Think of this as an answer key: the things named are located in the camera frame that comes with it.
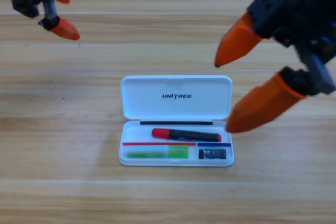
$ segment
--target open case lid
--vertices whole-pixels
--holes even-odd
[[[222,75],[128,76],[121,81],[123,113],[132,120],[223,120],[232,81]]]

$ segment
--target black line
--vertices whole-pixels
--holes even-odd
[[[142,125],[213,125],[213,122],[181,122],[181,121],[141,121]]]

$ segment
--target green item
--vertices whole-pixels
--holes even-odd
[[[128,152],[127,158],[188,158],[188,145],[169,145],[168,152]]]
[[[169,145],[168,158],[188,158],[188,145]]]
[[[166,158],[164,152],[128,152],[128,158]]]

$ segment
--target blue line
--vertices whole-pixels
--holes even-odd
[[[231,143],[197,143],[197,146],[221,146],[221,147],[231,147]]]

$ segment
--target wooden table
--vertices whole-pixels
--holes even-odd
[[[0,223],[336,223],[335,94],[234,134],[228,168],[118,161],[123,77],[225,74],[233,106],[276,70],[302,66],[271,40],[214,68],[252,0],[71,1],[57,7],[80,30],[75,42],[0,1]]]

